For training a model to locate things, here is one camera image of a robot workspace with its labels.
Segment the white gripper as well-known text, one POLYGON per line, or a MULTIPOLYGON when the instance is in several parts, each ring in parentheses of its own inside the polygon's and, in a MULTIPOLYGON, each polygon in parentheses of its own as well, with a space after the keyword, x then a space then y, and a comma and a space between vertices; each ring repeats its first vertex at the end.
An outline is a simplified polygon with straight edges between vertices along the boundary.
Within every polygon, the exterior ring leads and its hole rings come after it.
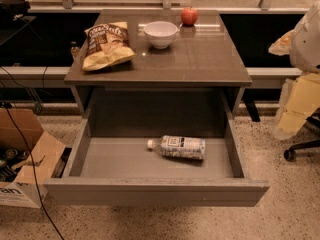
POLYGON ((272 134, 286 140, 297 134, 306 119, 320 108, 320 75, 302 74, 295 80, 286 79, 281 90, 279 109, 272 134))

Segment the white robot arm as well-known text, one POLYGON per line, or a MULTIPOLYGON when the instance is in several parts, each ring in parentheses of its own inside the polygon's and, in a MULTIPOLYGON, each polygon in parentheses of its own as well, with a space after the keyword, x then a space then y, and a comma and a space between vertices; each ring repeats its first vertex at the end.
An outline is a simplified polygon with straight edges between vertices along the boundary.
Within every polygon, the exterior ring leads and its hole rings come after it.
POLYGON ((282 86, 272 134, 285 140, 297 134, 308 117, 320 108, 320 1, 315 2, 290 30, 273 43, 269 52, 289 55, 290 63, 302 71, 282 86))

